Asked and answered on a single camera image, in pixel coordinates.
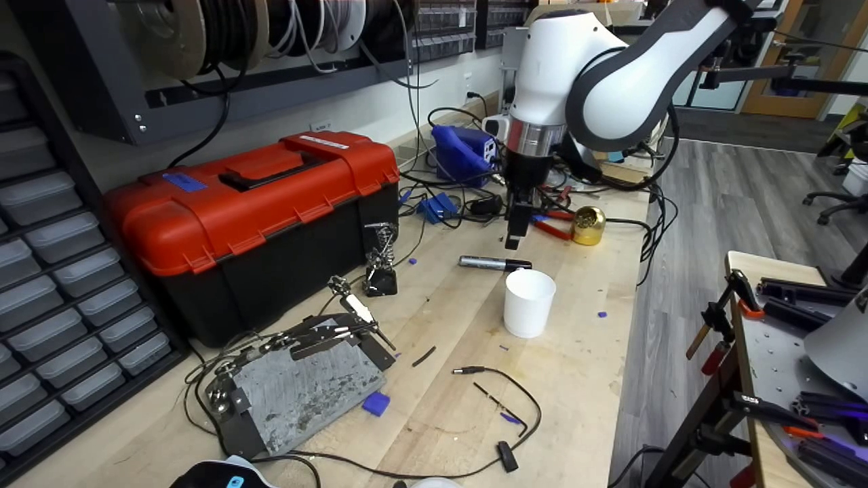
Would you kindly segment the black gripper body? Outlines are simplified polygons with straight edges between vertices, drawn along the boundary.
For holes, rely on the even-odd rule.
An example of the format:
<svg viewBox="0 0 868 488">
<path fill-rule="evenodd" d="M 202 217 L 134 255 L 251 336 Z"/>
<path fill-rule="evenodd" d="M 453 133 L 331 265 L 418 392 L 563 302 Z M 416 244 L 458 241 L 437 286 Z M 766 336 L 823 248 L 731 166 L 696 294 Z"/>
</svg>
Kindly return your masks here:
<svg viewBox="0 0 868 488">
<path fill-rule="evenodd" d="M 510 153 L 506 158 L 506 183 L 508 183 L 508 222 L 514 229 L 526 229 L 531 217 L 531 191 L 546 179 L 542 158 L 525 158 Z"/>
</svg>

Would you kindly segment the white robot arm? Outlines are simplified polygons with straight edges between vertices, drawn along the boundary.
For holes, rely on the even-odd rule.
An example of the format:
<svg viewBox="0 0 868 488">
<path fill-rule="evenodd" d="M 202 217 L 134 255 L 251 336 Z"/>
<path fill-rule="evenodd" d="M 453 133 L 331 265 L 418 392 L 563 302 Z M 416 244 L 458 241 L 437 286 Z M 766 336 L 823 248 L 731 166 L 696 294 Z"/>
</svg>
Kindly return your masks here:
<svg viewBox="0 0 868 488">
<path fill-rule="evenodd" d="M 557 5 L 526 36 L 508 114 L 508 251 L 526 236 L 552 153 L 598 179 L 590 153 L 618 153 L 651 135 L 674 92 L 759 0 L 674 0 L 624 43 L 591 12 Z"/>
</svg>

